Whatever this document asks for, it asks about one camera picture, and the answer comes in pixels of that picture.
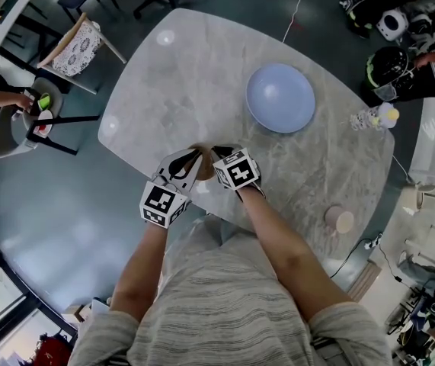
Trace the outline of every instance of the glove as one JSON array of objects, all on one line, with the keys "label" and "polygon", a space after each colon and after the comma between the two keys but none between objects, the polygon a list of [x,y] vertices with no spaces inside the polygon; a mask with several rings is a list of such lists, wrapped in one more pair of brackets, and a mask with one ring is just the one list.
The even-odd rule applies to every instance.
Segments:
[{"label": "glove", "polygon": [[141,217],[167,229],[190,204],[190,190],[202,159],[197,149],[184,149],[166,156],[152,180],[146,182],[139,202]]},{"label": "glove", "polygon": [[224,188],[230,188],[238,193],[243,187],[250,187],[258,190],[266,198],[261,189],[261,173],[257,163],[249,156],[248,150],[238,144],[225,144],[214,146],[210,150],[214,161],[219,183]]}]

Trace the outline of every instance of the helmet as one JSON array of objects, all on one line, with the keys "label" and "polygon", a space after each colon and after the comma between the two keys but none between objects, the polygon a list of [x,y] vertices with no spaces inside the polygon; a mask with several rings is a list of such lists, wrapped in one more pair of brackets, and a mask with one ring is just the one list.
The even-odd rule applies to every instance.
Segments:
[{"label": "helmet", "polygon": [[432,34],[432,20],[425,14],[419,14],[410,21],[408,31],[411,34]]},{"label": "helmet", "polygon": [[408,55],[401,47],[383,47],[366,63],[366,77],[373,88],[398,79],[408,67]]}]

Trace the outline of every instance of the light blue plate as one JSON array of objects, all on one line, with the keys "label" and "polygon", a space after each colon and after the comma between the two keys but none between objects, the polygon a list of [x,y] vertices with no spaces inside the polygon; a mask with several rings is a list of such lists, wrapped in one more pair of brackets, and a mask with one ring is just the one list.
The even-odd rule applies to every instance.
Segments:
[{"label": "light blue plate", "polygon": [[262,66],[254,72],[246,88],[246,103],[260,124],[278,133],[302,129],[315,111],[309,80],[285,64]]}]

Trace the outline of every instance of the marble table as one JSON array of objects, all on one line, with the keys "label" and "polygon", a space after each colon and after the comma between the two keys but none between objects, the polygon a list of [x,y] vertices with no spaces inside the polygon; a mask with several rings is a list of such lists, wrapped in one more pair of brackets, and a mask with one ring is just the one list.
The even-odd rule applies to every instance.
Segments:
[{"label": "marble table", "polygon": [[[316,101],[312,122],[293,134],[259,125],[245,88],[268,63],[296,67]],[[345,258],[375,210],[392,160],[390,132],[351,130],[366,105],[332,74],[278,40],[226,19],[176,9],[141,43],[117,82],[98,138],[150,176],[168,154],[194,143],[240,143],[261,167],[269,202],[319,257]],[[216,178],[192,190],[197,206],[251,229],[243,207]],[[341,204],[355,218],[334,236],[324,212]]]}]

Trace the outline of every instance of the blue floor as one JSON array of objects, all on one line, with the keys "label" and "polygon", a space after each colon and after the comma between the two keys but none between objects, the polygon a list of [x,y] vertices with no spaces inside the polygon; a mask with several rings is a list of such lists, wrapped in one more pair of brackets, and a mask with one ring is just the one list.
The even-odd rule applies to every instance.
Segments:
[{"label": "blue floor", "polygon": [[[168,13],[153,5],[136,21],[132,10],[142,0],[88,0],[82,7],[91,20],[129,59],[146,34]],[[361,40],[347,31],[338,0],[302,0],[286,43],[336,75],[353,91],[359,90],[368,55],[386,42],[374,34]],[[253,27],[279,40],[283,38],[297,0],[182,0],[185,8],[205,11]],[[34,0],[49,18],[44,23],[65,33],[71,22],[56,0]],[[34,12],[26,14],[43,21]],[[5,46],[27,60],[37,38],[22,28],[26,48]],[[123,65],[107,48],[81,75],[98,87],[97,95],[73,87],[65,97],[61,115],[104,112]],[[393,131],[395,154],[408,166],[414,151],[421,102],[400,105],[402,122]],[[139,199],[146,177],[105,149],[97,139],[98,122],[57,126],[53,140],[78,148],[70,156],[44,146],[0,160],[0,248],[10,266],[34,291],[57,310],[92,297],[110,295],[127,259],[142,236]],[[16,126],[18,133],[23,132]],[[404,183],[392,166],[389,181],[364,237],[383,230]],[[203,211],[192,206],[171,228],[170,240]],[[368,254],[358,249],[335,280],[343,288],[360,273]],[[341,262],[326,262],[332,272]]]}]

